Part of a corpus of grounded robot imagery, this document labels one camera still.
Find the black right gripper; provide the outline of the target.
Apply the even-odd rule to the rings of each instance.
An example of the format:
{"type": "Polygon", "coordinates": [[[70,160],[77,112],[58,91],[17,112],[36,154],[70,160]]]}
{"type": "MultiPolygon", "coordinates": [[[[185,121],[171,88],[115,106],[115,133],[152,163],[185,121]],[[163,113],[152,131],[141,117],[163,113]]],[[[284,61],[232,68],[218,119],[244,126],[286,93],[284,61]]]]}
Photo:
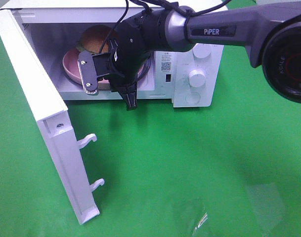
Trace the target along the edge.
{"type": "Polygon", "coordinates": [[[137,105],[137,72],[152,51],[170,51],[165,26],[169,11],[142,11],[122,21],[118,35],[115,67],[124,79],[109,79],[112,91],[118,91],[127,111],[137,105]]]}

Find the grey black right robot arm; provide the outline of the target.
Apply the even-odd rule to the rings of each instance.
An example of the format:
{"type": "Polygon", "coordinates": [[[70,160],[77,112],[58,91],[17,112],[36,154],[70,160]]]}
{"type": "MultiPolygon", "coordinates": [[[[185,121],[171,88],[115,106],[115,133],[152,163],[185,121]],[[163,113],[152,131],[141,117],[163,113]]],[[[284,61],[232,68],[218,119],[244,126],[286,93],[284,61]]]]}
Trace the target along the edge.
{"type": "Polygon", "coordinates": [[[186,52],[196,43],[244,47],[279,95],[301,103],[301,1],[200,12],[165,0],[154,1],[159,10],[141,4],[143,11],[117,25],[111,51],[110,83],[127,109],[137,106],[137,71],[152,51],[186,52]]]}

